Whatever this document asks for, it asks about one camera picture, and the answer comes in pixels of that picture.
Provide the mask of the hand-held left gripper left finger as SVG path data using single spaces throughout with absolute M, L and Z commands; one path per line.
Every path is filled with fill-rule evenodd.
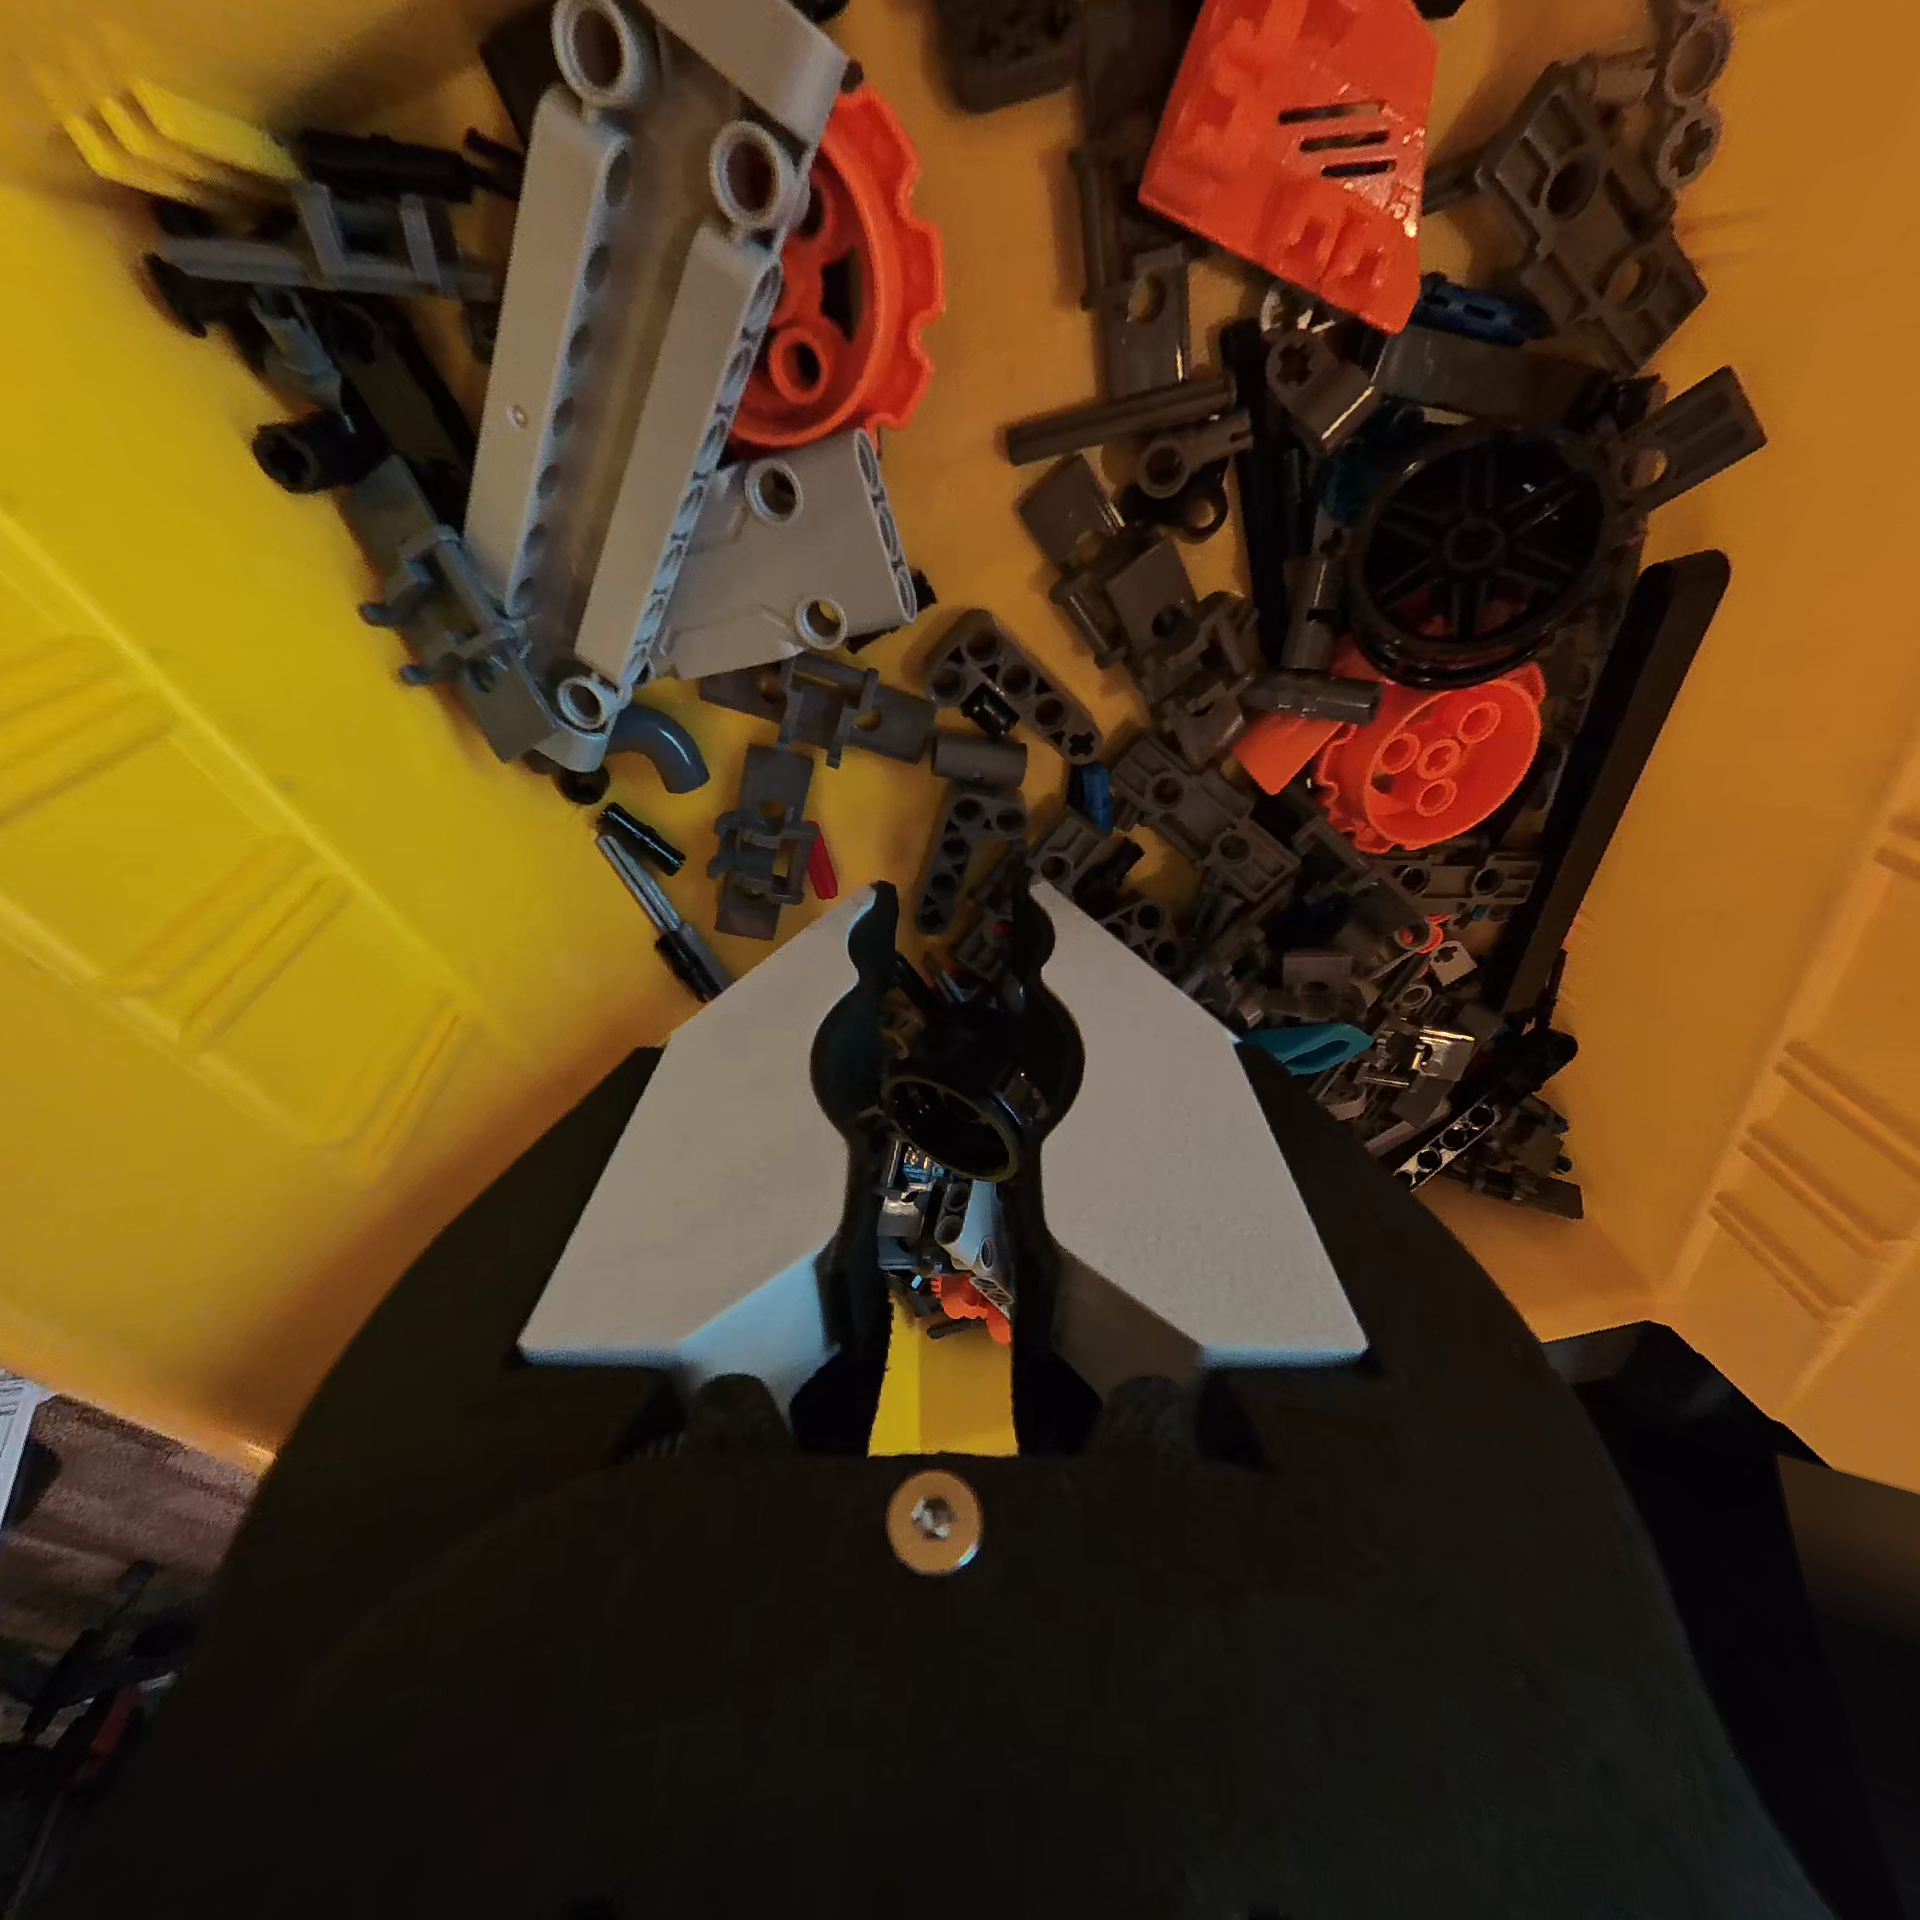
M 868 1450 L 892 1342 L 863 1118 L 899 890 L 871 884 L 660 1048 L 516 1350 L 756 1381 L 804 1445 Z

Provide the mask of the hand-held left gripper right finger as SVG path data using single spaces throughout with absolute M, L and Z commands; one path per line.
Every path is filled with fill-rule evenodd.
M 1011 930 L 1020 1452 L 1078 1452 L 1135 1381 L 1368 1356 L 1227 1029 L 1051 884 Z

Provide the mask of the black toy wheel hub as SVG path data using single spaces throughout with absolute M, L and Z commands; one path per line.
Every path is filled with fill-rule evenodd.
M 1021 1023 L 961 1008 L 882 1070 L 878 1109 L 912 1150 L 957 1178 L 1004 1184 L 1056 1111 L 1029 1067 Z

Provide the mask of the yellow plastic bin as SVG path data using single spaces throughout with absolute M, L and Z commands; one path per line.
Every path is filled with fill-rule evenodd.
M 385 1288 L 685 997 L 554 789 L 397 684 L 272 399 L 66 121 L 497 132 L 512 5 L 6 5 L 6 1367 L 266 1458 Z M 1665 373 L 1769 444 L 1572 933 L 1585 1222 L 1437 1210 L 1544 1339 L 1661 1319 L 1915 1487 L 1915 5 L 1731 5 Z

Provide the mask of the black silver axle rod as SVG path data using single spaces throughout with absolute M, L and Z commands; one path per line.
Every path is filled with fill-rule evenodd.
M 662 884 L 648 873 L 637 852 L 628 852 L 618 836 L 602 830 L 595 833 L 595 848 L 653 924 L 660 960 L 698 1003 L 717 1000 L 731 986 L 731 974 L 721 964 L 700 930 L 687 924 Z

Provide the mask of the dark grey curved pipe piece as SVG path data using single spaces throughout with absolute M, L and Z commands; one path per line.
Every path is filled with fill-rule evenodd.
M 608 758 L 637 755 L 671 794 L 688 794 L 710 784 L 712 770 L 695 736 L 671 713 L 629 702 L 611 725 Z

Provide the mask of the large orange gear wheel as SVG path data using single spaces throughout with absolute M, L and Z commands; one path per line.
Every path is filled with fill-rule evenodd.
M 1546 690 L 1534 662 L 1475 686 L 1389 684 L 1380 713 L 1343 730 L 1312 764 L 1314 794 L 1366 854 L 1458 841 L 1534 770 Z
M 920 160 L 875 84 L 844 94 L 781 252 L 781 295 L 731 428 L 781 451 L 851 428 L 903 428 L 933 379 L 944 311 L 938 228 L 917 216 Z

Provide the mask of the long black flat strip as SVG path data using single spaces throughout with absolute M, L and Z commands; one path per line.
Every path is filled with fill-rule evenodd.
M 1483 964 L 1483 994 L 1501 1014 L 1519 1017 L 1546 994 L 1731 582 L 1720 549 L 1637 577 L 1550 807 L 1536 884 Z

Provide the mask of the grey block with holes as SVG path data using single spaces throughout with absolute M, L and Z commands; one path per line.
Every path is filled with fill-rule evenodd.
M 653 668 L 685 682 L 837 653 L 920 614 L 865 428 L 717 472 Z

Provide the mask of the black toy tyre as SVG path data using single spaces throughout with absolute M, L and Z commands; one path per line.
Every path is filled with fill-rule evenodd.
M 1454 690 L 1514 673 L 1596 591 L 1626 526 L 1608 456 L 1561 428 L 1430 428 L 1345 539 L 1345 617 L 1383 682 Z

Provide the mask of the large grey frame brick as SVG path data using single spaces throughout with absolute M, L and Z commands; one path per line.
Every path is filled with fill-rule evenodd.
M 454 680 L 491 755 L 586 772 L 668 602 L 781 292 L 848 57 L 798 5 L 551 5 L 490 61 L 523 185 L 461 535 Z

